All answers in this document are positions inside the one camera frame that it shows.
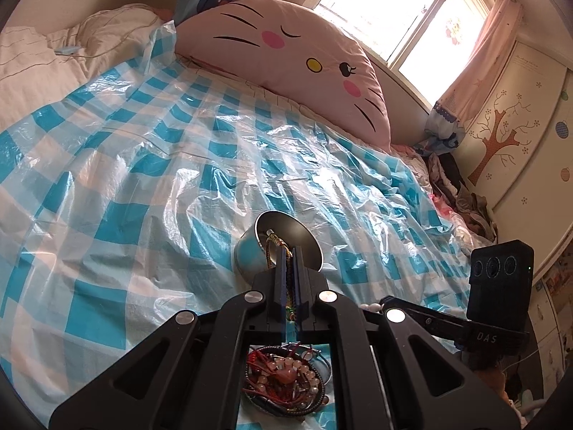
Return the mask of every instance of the white duvet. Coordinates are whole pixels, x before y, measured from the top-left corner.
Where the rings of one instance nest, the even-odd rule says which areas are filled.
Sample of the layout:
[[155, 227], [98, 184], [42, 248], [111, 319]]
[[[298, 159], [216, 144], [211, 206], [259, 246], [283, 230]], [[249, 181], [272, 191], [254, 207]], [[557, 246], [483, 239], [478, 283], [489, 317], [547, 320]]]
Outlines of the white duvet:
[[[33, 27], [0, 33], [0, 131], [65, 96], [111, 67], [141, 54], [162, 21], [145, 5], [100, 11], [48, 35]], [[79, 46], [75, 56], [56, 50]]]

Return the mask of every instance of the yellow nose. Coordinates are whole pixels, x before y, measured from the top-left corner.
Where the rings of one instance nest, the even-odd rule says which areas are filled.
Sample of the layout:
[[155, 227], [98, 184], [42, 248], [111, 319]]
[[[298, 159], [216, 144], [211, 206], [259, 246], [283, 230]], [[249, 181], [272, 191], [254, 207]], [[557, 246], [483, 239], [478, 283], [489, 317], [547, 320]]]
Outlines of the yellow nose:
[[309, 58], [307, 60], [307, 68], [313, 73], [320, 73], [320, 71], [322, 71], [322, 65], [316, 58]]

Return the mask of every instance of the whisker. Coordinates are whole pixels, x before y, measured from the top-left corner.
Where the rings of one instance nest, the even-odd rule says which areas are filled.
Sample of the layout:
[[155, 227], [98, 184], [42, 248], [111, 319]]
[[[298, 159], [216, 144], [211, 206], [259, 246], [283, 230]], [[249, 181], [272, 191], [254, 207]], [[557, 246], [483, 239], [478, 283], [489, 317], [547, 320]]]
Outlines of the whisker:
[[250, 6], [247, 6], [247, 5], [245, 5], [245, 4], [236, 3], [235, 1], [231, 1], [231, 2], [229, 2], [228, 4], [236, 4], [236, 5], [242, 6], [243, 8], [250, 9], [252, 12], [257, 13], [260, 17], [264, 18], [264, 16], [263, 16], [262, 14], [260, 14], [259, 11], [257, 11], [256, 9], [253, 9], [253, 8], [251, 8]]
[[374, 127], [374, 125], [372, 124], [372, 121], [370, 121], [370, 118], [368, 118], [368, 115], [364, 112], [364, 110], [362, 108], [360, 108], [358, 105], [354, 104], [354, 106], [356, 106], [356, 108], [358, 108], [360, 110], [360, 113], [363, 114], [363, 116], [366, 118], [366, 120], [368, 120], [368, 122], [370, 123], [370, 125], [372, 126], [374, 132], [376, 132], [376, 128]]
[[234, 40], [235, 42], [243, 42], [243, 43], [248, 43], [249, 45], [255, 45], [256, 47], [260, 47], [260, 45], [257, 45], [254, 42], [250, 42], [248, 40], [245, 39], [240, 39], [239, 37], [227, 37], [224, 35], [220, 35], [218, 37], [213, 37], [214, 39], [225, 39], [225, 40]]
[[376, 103], [374, 103], [373, 101], [368, 100], [368, 99], [366, 99], [366, 102], [372, 104], [373, 107], [376, 108], [376, 110], [380, 111], [380, 114], [382, 114], [382, 116], [384, 116], [384, 113], [382, 113], [382, 110], [380, 110], [380, 107]]
[[378, 92], [376, 92], [376, 90], [372, 90], [370, 87], [368, 88], [368, 90], [371, 91], [374, 95], [380, 97], [380, 100], [384, 101], [384, 97], [382, 97]]
[[291, 34], [285, 32], [285, 30], [283, 29], [282, 26], [281, 26], [281, 32], [282, 32], [285, 36], [290, 37], [291, 39], [297, 39], [297, 38], [300, 37], [299, 35], [291, 35]]
[[227, 14], [227, 13], [221, 13], [221, 14], [224, 16], [228, 16], [230, 18], [236, 19], [238, 21], [241, 21], [242, 23], [250, 25], [250, 27], [254, 27], [256, 29], [256, 27], [253, 24], [251, 24], [249, 21], [245, 21], [243, 18], [239, 18], [238, 16], [235, 16], [234, 14]]

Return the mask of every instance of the tree decal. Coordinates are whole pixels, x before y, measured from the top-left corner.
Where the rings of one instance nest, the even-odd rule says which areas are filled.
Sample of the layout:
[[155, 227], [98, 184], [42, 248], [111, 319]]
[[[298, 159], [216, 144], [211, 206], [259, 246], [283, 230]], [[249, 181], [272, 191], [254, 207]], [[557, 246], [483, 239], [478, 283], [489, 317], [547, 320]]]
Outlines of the tree decal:
[[529, 149], [526, 146], [531, 144], [531, 140], [526, 142], [519, 142], [515, 139], [515, 134], [518, 132], [527, 134], [528, 129], [536, 128], [539, 126], [539, 121], [537, 120], [535, 120], [532, 125], [530, 125], [529, 121], [527, 121], [525, 124], [514, 128], [510, 128], [508, 121], [502, 122], [504, 116], [507, 113], [510, 115], [516, 114], [519, 116], [518, 109], [531, 112], [531, 109], [529, 109], [531, 104], [523, 106], [521, 103], [521, 94], [516, 95], [517, 101], [513, 105], [506, 107], [502, 111], [499, 111], [499, 102], [506, 95], [506, 90], [502, 90], [499, 94], [496, 94], [496, 99], [493, 102], [493, 126], [491, 126], [492, 111], [487, 109], [483, 115], [484, 119], [477, 123], [477, 125], [481, 127], [481, 130], [478, 132], [474, 130], [469, 132], [470, 136], [474, 137], [475, 139], [480, 139], [485, 145], [485, 155], [483, 156], [476, 169], [474, 169], [474, 171], [472, 171], [472, 173], [468, 176], [469, 182], [471, 182], [474, 186], [476, 185], [477, 180], [480, 178], [483, 169], [494, 156], [498, 156], [500, 158], [504, 167], [506, 167], [509, 163], [515, 165], [515, 158], [512, 155], [512, 153], [514, 153], [514, 149], [511, 149], [511, 153], [509, 153], [509, 150], [506, 153], [506, 150], [503, 150], [506, 147], [510, 145], [522, 146], [521, 152], [524, 155], [529, 153]]

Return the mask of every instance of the pink curtain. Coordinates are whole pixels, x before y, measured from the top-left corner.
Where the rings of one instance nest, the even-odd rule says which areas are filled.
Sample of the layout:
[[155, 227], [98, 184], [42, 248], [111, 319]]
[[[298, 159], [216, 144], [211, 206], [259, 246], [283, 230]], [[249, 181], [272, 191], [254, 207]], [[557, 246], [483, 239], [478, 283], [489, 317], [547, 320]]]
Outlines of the pink curtain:
[[516, 0], [496, 0], [464, 70], [431, 111], [426, 130], [432, 137], [420, 152], [443, 153], [459, 145], [509, 58], [522, 17]]

